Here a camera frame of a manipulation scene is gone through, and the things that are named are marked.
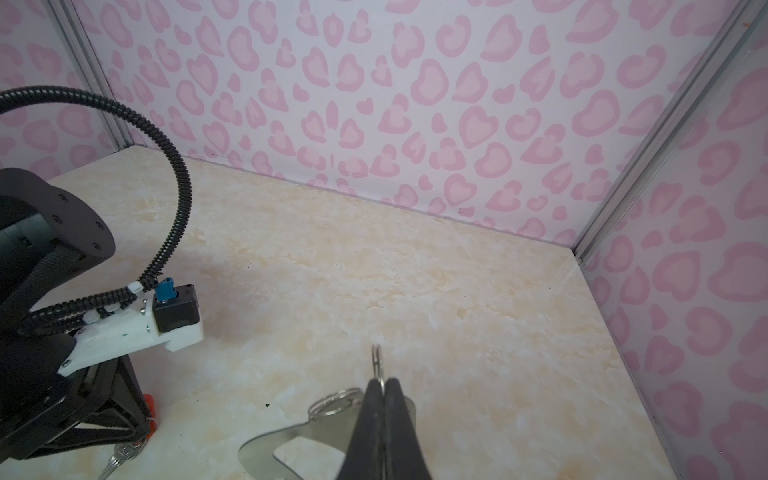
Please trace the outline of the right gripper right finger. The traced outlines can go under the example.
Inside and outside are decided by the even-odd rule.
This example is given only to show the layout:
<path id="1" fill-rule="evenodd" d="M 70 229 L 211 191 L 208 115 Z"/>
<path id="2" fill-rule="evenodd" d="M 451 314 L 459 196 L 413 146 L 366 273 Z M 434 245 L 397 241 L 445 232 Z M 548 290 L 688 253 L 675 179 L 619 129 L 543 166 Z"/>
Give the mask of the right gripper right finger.
<path id="1" fill-rule="evenodd" d="M 383 397 L 383 478 L 430 480 L 400 382 L 385 382 Z"/>

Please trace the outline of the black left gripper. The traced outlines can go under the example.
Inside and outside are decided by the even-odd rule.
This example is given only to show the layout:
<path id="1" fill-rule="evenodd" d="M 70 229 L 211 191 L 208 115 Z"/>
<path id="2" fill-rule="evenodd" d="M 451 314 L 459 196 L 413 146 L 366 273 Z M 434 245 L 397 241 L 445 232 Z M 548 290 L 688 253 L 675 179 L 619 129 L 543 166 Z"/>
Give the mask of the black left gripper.
<path id="1" fill-rule="evenodd" d="M 129 356 L 50 380 L 1 380 L 1 460 L 27 460 L 153 433 Z"/>

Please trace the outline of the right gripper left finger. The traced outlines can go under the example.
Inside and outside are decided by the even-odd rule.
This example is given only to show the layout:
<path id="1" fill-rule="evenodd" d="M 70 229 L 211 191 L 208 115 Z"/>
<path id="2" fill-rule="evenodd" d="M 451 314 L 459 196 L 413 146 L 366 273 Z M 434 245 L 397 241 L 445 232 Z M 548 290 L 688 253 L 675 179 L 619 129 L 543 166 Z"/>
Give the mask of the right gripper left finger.
<path id="1" fill-rule="evenodd" d="M 384 478 L 384 395 L 381 383 L 370 380 L 364 393 L 345 459 L 337 480 Z"/>

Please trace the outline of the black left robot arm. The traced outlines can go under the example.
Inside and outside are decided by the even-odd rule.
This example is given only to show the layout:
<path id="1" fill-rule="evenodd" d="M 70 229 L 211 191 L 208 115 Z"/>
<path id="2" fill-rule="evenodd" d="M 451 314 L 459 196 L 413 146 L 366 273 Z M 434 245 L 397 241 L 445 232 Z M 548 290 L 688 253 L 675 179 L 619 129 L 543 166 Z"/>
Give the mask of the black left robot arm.
<path id="1" fill-rule="evenodd" d="M 137 442 L 150 407 L 128 356 L 70 374 L 73 323 L 28 327 L 51 290 L 109 259 L 111 232 L 76 196 L 30 171 L 1 171 L 1 458 Z"/>

